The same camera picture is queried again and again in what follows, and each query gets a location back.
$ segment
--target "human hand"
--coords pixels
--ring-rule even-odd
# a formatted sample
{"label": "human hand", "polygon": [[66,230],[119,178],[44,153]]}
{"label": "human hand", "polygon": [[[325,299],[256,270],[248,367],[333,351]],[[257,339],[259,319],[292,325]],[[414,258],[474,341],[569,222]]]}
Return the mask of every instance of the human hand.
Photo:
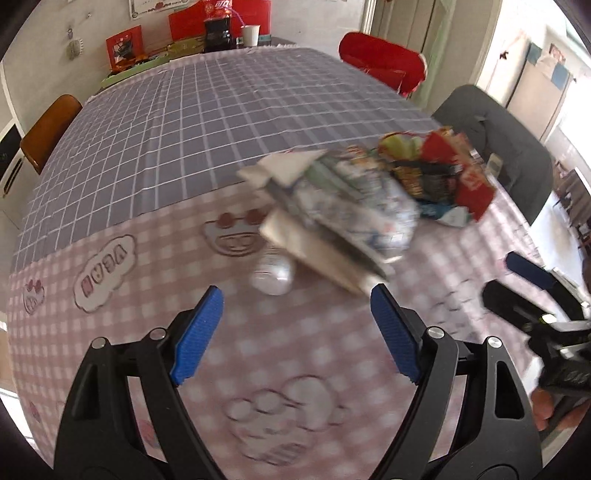
{"label": "human hand", "polygon": [[[531,394],[532,410],[534,412],[535,426],[541,432],[548,427],[548,420],[554,413],[554,398],[546,390],[536,388]],[[586,415],[591,400],[572,409],[558,424],[557,430],[564,430],[579,426]]]}

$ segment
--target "paper cup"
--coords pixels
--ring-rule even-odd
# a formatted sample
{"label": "paper cup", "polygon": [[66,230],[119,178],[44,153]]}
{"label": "paper cup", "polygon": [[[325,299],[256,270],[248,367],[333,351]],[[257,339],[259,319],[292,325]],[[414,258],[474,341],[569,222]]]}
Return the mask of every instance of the paper cup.
{"label": "paper cup", "polygon": [[245,47],[256,47],[258,45],[258,33],[260,25],[244,25],[242,27],[242,39]]}

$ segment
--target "pink checkered tablecloth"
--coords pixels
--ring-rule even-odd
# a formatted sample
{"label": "pink checkered tablecloth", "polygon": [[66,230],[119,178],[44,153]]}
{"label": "pink checkered tablecloth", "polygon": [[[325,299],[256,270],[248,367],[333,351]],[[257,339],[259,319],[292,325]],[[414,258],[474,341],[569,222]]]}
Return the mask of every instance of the pink checkered tablecloth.
{"label": "pink checkered tablecloth", "polygon": [[[139,340],[193,308],[214,284],[225,295],[224,315],[195,377],[179,391],[226,477],[370,476],[414,386],[397,373],[367,298],[302,265],[285,296],[265,296],[250,286],[264,244],[258,224],[267,207],[245,183],[225,187],[96,233],[11,277],[14,375],[47,462],[53,461],[64,402],[92,339]],[[227,212],[231,226],[218,222]],[[548,304],[545,294],[505,271],[502,260],[513,250],[540,260],[524,218],[498,192],[483,219],[466,228],[422,220],[389,287],[426,324],[456,338],[499,336],[523,374],[532,360],[524,336],[479,303],[484,283],[503,277]],[[131,388],[148,453],[163,458],[139,381],[131,381]],[[456,393],[452,417],[459,411]],[[451,418],[439,453],[453,429]]]}

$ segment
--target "gray chair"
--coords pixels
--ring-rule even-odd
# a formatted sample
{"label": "gray chair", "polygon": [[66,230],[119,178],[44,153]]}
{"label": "gray chair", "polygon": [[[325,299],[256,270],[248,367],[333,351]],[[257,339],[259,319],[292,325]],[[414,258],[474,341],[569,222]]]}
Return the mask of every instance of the gray chair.
{"label": "gray chair", "polygon": [[503,160],[499,182],[531,225],[552,191],[552,157],[504,107],[475,85],[457,88],[433,114],[442,125],[463,132],[488,161]]}

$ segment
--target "red chair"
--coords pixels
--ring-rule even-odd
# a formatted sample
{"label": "red chair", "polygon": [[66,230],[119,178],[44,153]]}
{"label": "red chair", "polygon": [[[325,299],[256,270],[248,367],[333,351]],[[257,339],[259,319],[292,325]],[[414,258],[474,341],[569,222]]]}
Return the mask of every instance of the red chair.
{"label": "red chair", "polygon": [[364,33],[347,33],[340,42],[339,55],[403,97],[427,78],[427,64],[420,53]]}

